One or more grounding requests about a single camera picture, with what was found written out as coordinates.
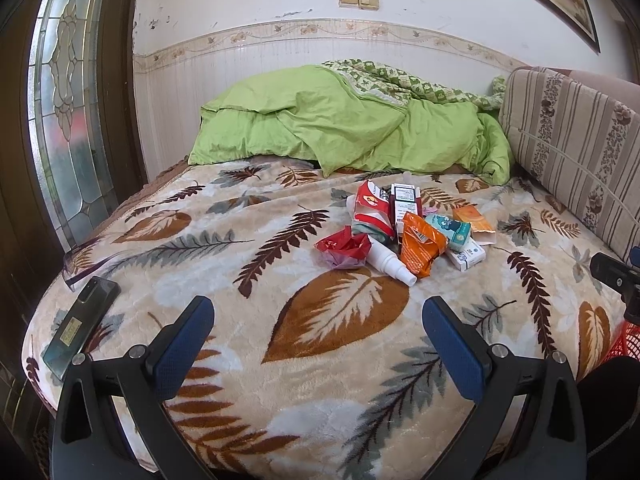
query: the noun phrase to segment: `metal screw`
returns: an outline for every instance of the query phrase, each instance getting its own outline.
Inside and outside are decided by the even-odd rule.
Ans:
[[[129,349],[129,357],[132,359],[137,359],[142,357],[146,352],[146,346],[144,345],[135,345]]]
[[[551,357],[554,359],[554,361],[558,364],[564,364],[566,362],[566,355],[564,355],[561,351],[556,350],[555,352],[553,352],[551,354]]]
[[[503,359],[507,357],[507,355],[509,355],[509,349],[505,345],[500,345],[500,344],[492,346],[491,352],[492,354],[494,354],[496,357],[499,357],[500,359]]]
[[[71,359],[71,364],[73,365],[81,365],[82,363],[84,363],[84,354],[80,353],[80,354],[76,354],[73,356],[73,358]]]

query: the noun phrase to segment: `striped sofa back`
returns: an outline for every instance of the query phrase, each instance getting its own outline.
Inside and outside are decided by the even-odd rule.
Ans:
[[[499,120],[516,161],[626,261],[640,244],[640,114],[526,68],[510,75]]]

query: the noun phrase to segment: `pink plastic wrapper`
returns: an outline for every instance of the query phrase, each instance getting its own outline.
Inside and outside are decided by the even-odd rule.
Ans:
[[[365,265],[371,250],[371,241],[366,234],[351,235],[351,226],[323,238],[315,244],[324,260],[334,269],[356,269]]]

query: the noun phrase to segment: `red basket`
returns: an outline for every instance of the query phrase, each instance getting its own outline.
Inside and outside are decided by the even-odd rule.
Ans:
[[[603,362],[622,355],[633,357],[640,361],[640,326],[633,325],[627,321],[624,322],[620,336],[616,339]]]

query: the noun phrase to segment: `wallpaper border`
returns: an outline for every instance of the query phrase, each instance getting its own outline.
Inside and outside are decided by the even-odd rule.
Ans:
[[[168,46],[148,56],[135,55],[133,65],[135,72],[148,73],[213,52],[273,41],[309,39],[345,39],[415,45],[473,59],[509,72],[526,65],[497,50],[437,30],[340,18],[256,23],[220,30]]]

